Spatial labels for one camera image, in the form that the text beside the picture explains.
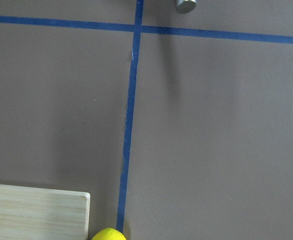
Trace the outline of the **light wooden cutting board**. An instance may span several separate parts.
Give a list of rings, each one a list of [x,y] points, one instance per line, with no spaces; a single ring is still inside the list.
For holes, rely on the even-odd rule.
[[[0,184],[0,240],[86,240],[90,194]]]

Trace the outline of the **metal cylinder post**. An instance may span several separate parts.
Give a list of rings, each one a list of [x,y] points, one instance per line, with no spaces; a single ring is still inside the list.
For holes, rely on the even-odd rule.
[[[174,5],[178,13],[186,14],[196,8],[197,0],[175,0]]]

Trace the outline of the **yellow lemon near board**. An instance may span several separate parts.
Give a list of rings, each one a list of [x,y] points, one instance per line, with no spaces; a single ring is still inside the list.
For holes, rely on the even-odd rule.
[[[105,228],[95,234],[92,240],[126,240],[126,237],[114,228]]]

